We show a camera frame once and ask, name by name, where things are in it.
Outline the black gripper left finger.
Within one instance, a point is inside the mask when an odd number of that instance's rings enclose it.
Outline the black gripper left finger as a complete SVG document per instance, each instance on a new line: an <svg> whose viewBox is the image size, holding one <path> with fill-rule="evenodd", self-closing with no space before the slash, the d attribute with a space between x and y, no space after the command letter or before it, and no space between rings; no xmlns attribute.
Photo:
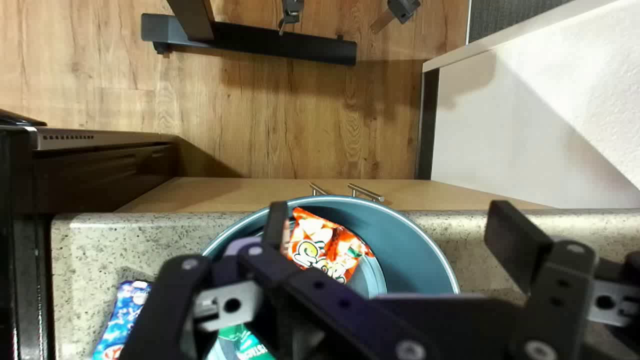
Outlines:
<svg viewBox="0 0 640 360"><path fill-rule="evenodd" d="M276 358L293 358L285 279L277 245L289 216L271 201L261 237L231 256L176 256L161 263L119 360L203 360L223 327L244 323Z"/></svg>

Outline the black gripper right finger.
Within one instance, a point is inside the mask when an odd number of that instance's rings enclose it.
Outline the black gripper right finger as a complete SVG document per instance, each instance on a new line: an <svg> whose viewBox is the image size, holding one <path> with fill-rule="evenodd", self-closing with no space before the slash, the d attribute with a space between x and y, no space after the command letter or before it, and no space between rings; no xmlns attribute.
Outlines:
<svg viewBox="0 0 640 360"><path fill-rule="evenodd" d="M515 206L491 199L483 243L526 293L507 339L514 360L611 360L583 342L590 321L638 351L638 254L601 260L576 240L552 240Z"/></svg>

